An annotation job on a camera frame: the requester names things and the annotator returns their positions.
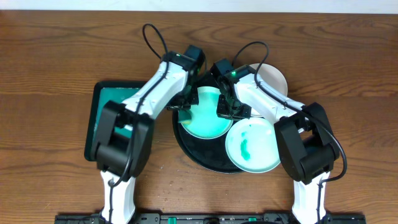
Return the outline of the pale green plate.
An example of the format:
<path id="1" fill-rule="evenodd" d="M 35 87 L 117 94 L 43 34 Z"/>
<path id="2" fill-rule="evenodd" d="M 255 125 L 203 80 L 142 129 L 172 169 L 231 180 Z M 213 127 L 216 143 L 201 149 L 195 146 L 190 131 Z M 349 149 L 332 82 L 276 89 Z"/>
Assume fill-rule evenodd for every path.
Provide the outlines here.
<path id="1" fill-rule="evenodd" d="M 225 148 L 231 162 L 245 172 L 269 172 L 280 164 L 274 127 L 264 118 L 243 119 L 232 125 Z"/>
<path id="2" fill-rule="evenodd" d="M 181 124 L 187 133 L 200 139 L 214 139 L 227 133 L 233 125 L 230 119 L 220 118 L 216 114 L 220 91 L 212 86 L 198 87 L 199 104 L 192 105 L 191 124 Z"/>

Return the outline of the dark green scrub sponge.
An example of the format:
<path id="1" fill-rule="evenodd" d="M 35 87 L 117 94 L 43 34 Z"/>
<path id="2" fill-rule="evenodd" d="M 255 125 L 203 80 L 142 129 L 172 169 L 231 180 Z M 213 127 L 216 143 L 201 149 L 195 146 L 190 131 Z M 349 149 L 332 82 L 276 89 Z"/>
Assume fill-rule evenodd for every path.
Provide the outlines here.
<path id="1" fill-rule="evenodd" d="M 178 122 L 180 124 L 191 124 L 192 123 L 192 113 L 190 110 L 180 110 L 178 112 Z"/>

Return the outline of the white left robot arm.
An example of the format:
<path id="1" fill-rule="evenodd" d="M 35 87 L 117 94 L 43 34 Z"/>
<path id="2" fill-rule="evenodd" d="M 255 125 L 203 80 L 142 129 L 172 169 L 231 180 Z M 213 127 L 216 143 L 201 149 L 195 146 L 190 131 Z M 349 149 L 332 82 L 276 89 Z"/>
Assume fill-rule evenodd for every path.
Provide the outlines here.
<path id="1" fill-rule="evenodd" d="M 205 61 L 201 49 L 189 47 L 184 54 L 168 52 L 155 75 L 121 103 L 107 101 L 85 156 L 95 161 L 105 186 L 104 223 L 129 223 L 136 177 L 144 169 L 152 147 L 155 120 L 160 112 L 186 110 L 198 104 L 195 86 Z"/>

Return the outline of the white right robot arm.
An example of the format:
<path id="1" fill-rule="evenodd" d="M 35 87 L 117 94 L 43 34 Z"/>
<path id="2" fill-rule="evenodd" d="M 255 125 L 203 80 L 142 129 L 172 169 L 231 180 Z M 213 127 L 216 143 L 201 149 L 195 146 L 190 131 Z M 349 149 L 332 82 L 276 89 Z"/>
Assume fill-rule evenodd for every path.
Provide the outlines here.
<path id="1" fill-rule="evenodd" d="M 341 174 L 329 175 L 338 158 L 346 159 L 324 108 L 284 96 L 249 65 L 214 65 L 211 73 L 221 90 L 216 111 L 220 118 L 242 123 L 251 120 L 255 110 L 272 122 L 279 159 L 295 182 L 292 212 L 300 223 L 320 223 L 326 215 L 324 184 L 342 178 Z"/>

